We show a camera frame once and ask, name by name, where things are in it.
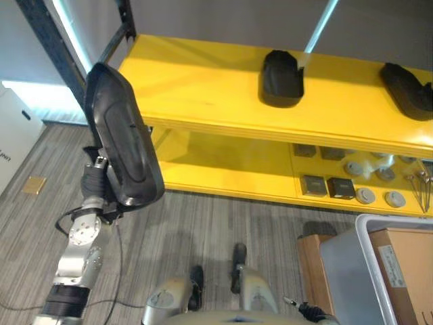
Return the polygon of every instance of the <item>black metal frame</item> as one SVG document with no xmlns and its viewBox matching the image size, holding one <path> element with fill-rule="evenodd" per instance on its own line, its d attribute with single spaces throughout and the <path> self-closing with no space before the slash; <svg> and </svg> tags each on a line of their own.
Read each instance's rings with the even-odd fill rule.
<svg viewBox="0 0 433 325">
<path fill-rule="evenodd" d="M 123 37 L 135 39 L 137 36 L 129 0 L 115 0 L 115 2 L 122 25 L 102 52 L 99 58 L 102 62 L 107 62 L 111 58 Z M 70 88 L 81 108 L 84 108 L 85 78 L 78 69 L 44 0 L 16 0 L 16 3 L 65 84 Z"/>
</svg>

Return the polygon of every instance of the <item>white cabinet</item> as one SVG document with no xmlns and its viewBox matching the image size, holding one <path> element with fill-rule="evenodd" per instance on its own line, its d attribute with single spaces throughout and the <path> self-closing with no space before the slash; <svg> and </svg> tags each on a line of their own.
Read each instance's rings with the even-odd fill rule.
<svg viewBox="0 0 433 325">
<path fill-rule="evenodd" d="M 0 83 L 0 194 L 42 134 L 44 127 L 42 121 L 16 94 Z"/>
</svg>

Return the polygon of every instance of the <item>silver robot arm segment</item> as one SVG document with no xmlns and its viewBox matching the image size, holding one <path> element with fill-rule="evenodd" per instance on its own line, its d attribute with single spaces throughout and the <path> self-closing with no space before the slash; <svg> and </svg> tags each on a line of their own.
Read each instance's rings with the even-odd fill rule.
<svg viewBox="0 0 433 325">
<path fill-rule="evenodd" d="M 107 160 L 98 157 L 82 178 L 85 197 L 73 214 L 68 246 L 58 263 L 53 287 L 33 325 L 80 325 L 90 290 L 104 260 L 112 226 L 103 218 Z"/>
</svg>

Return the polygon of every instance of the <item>yellow shelving unit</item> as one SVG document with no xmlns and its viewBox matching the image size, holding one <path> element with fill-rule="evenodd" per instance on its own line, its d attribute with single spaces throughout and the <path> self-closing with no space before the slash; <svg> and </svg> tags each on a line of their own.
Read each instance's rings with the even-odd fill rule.
<svg viewBox="0 0 433 325">
<path fill-rule="evenodd" d="M 377 159 L 370 152 L 348 154 L 341 161 L 323 160 L 319 150 L 312 158 L 294 156 L 293 145 L 285 142 L 227 137 L 155 127 L 152 133 L 156 155 L 167 188 L 207 194 L 236 196 L 301 204 L 310 207 L 345 209 L 368 213 L 433 217 L 433 209 L 422 213 L 411 184 L 403 175 L 422 169 L 417 160 L 407 164 L 395 157 L 392 162 Z M 344 164 L 354 160 L 365 173 L 352 178 Z M 385 182 L 374 174 L 375 166 L 392 163 L 396 179 Z M 355 189 L 367 187 L 376 196 L 372 204 L 356 199 L 342 200 L 302 194 L 300 176 L 320 175 L 352 178 Z M 385 193 L 397 190 L 406 199 L 402 208 L 390 207 Z"/>
<path fill-rule="evenodd" d="M 380 163 L 369 152 L 433 158 L 433 121 L 400 113 L 384 88 L 381 63 L 313 54 L 307 58 L 305 95 L 293 108 L 258 99 L 258 76 L 271 49 L 140 35 L 120 67 L 133 86 L 152 134 L 167 188 L 313 207 L 413 216 L 422 213 L 405 173 L 419 161 L 395 160 L 397 178 L 373 173 L 353 179 L 373 190 L 364 205 L 302 195 L 300 176 L 345 177 L 348 159 Z M 301 53 L 291 51 L 301 58 Z M 432 73 L 410 69 L 421 82 Z M 358 150 L 341 162 L 293 155 L 291 143 Z M 398 190 L 403 208 L 387 205 Z"/>
<path fill-rule="evenodd" d="M 433 158 L 433 121 L 399 112 L 379 78 L 383 64 L 312 54 L 304 97 L 274 108 L 258 100 L 270 50 L 140 35 L 120 72 L 149 125 Z M 432 80 L 431 72 L 410 70 Z"/>
</svg>

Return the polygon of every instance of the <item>white plastic bin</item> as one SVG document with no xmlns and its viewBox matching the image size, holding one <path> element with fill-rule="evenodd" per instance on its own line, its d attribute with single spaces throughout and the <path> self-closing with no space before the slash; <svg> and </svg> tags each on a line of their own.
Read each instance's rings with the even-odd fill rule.
<svg viewBox="0 0 433 325">
<path fill-rule="evenodd" d="M 342 325 L 397 325 L 369 237 L 385 228 L 433 230 L 433 219 L 363 214 L 353 230 L 320 246 L 334 311 Z"/>
</svg>

